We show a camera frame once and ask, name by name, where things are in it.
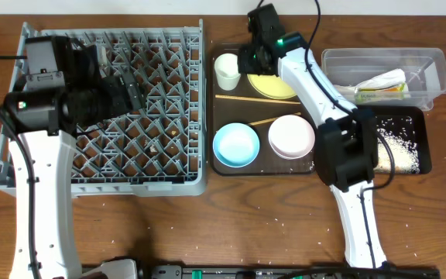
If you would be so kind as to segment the yellow plate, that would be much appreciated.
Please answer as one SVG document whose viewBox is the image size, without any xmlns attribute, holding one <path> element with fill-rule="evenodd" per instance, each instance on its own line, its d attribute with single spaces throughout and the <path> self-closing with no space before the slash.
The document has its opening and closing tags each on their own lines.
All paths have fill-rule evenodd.
<svg viewBox="0 0 446 279">
<path fill-rule="evenodd" d="M 254 89 L 267 98 L 285 100 L 295 97 L 295 91 L 275 75 L 248 74 L 247 78 Z"/>
</svg>

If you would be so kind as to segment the white paper cup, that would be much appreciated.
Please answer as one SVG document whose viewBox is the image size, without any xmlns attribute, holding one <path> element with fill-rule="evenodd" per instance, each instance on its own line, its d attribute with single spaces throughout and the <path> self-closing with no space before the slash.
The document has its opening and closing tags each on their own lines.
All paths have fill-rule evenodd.
<svg viewBox="0 0 446 279">
<path fill-rule="evenodd" d="M 240 80 L 238 72 L 238 56 L 233 53 L 223 53 L 214 62 L 214 72 L 218 86 L 225 91 L 235 89 Z"/>
</svg>

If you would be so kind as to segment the pink bowl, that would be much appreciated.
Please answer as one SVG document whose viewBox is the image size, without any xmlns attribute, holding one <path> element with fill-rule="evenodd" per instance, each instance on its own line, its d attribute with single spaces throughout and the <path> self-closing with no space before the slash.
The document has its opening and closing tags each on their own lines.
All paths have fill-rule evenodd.
<svg viewBox="0 0 446 279">
<path fill-rule="evenodd" d="M 273 152 L 286 160 L 296 160 L 308 155 L 315 144 L 312 125 L 298 115 L 284 115 L 275 120 L 268 132 Z"/>
</svg>

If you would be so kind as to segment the light blue bowl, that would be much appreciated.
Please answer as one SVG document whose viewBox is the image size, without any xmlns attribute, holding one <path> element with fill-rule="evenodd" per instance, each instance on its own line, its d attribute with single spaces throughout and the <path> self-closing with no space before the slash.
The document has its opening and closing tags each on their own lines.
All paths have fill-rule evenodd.
<svg viewBox="0 0 446 279">
<path fill-rule="evenodd" d="M 227 167 L 250 165 L 259 155 L 260 141 L 250 126 L 233 122 L 222 126 L 214 135 L 212 150 L 216 159 Z"/>
</svg>

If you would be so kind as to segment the green orange snack wrapper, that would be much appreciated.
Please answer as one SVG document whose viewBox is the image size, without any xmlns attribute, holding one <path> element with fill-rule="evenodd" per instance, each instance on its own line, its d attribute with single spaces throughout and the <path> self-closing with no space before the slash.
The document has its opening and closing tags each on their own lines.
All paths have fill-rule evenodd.
<svg viewBox="0 0 446 279">
<path fill-rule="evenodd" d="M 354 86 L 336 84 L 334 86 L 345 98 L 355 104 L 403 100 L 410 97 L 406 76 L 400 68 L 377 75 Z"/>
</svg>

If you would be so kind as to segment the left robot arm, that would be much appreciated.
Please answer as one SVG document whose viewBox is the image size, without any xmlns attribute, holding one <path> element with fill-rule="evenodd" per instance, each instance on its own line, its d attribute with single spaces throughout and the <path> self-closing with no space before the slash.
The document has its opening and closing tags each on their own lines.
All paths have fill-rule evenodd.
<svg viewBox="0 0 446 279">
<path fill-rule="evenodd" d="M 24 44 L 23 71 L 1 106 L 16 189 L 13 278 L 135 278 L 136 262 L 84 270 L 74 239 L 71 171 L 77 138 L 90 126 L 146 106 L 131 72 L 105 72 L 107 50 L 69 36 Z"/>
</svg>

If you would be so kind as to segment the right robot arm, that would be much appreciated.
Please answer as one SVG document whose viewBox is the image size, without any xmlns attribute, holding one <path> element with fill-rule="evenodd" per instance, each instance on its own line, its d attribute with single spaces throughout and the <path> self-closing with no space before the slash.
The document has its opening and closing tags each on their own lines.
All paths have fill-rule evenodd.
<svg viewBox="0 0 446 279">
<path fill-rule="evenodd" d="M 317 65 L 312 41 L 288 33 L 273 5 L 248 13 L 249 44 L 238 50 L 242 74 L 275 75 L 289 85 L 315 125 L 314 164 L 335 197 L 350 267 L 380 268 L 386 262 L 372 193 L 381 138 L 372 110 L 343 97 Z"/>
</svg>

